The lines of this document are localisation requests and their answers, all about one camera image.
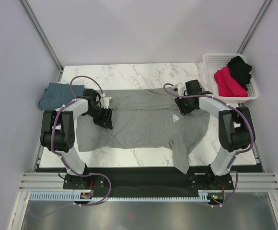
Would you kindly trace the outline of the grey t shirt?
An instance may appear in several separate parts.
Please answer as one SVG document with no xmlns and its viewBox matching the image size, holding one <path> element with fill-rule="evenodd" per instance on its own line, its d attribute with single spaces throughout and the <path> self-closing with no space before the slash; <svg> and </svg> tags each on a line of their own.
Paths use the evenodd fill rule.
<svg viewBox="0 0 278 230">
<path fill-rule="evenodd" d="M 181 115 L 174 98 L 163 89 L 107 90 L 105 94 L 113 99 L 113 128 L 105 129 L 90 116 L 80 116 L 76 138 L 81 152 L 102 147 L 167 148 L 174 167 L 187 173 L 188 155 L 205 136 L 209 113 L 195 110 Z"/>
</svg>

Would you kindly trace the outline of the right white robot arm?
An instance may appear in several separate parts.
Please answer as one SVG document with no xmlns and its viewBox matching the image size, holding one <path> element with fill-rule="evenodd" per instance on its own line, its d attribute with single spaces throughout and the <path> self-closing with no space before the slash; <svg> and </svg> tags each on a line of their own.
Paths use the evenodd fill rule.
<svg viewBox="0 0 278 230">
<path fill-rule="evenodd" d="M 223 187 L 230 182 L 230 169 L 237 155 L 254 144 L 255 132 L 249 109 L 228 105 L 212 92 L 203 90 L 198 80 L 188 81 L 185 85 L 179 83 L 172 89 L 178 93 L 174 101 L 181 115 L 203 110 L 218 119 L 220 149 L 199 181 L 212 189 Z"/>
</svg>

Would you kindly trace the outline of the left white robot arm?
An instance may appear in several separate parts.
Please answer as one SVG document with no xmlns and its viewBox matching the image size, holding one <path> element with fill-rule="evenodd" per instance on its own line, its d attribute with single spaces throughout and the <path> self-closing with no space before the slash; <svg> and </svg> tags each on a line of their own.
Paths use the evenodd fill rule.
<svg viewBox="0 0 278 230">
<path fill-rule="evenodd" d="M 64 189 L 93 189 L 96 176 L 90 177 L 87 165 L 74 147 L 74 121 L 88 115 L 93 119 L 93 124 L 112 130 L 113 109 L 109 107 L 110 101 L 111 97 L 89 89 L 85 95 L 76 96 L 60 108 L 43 112 L 41 145 L 58 156 L 64 164 Z"/>
</svg>

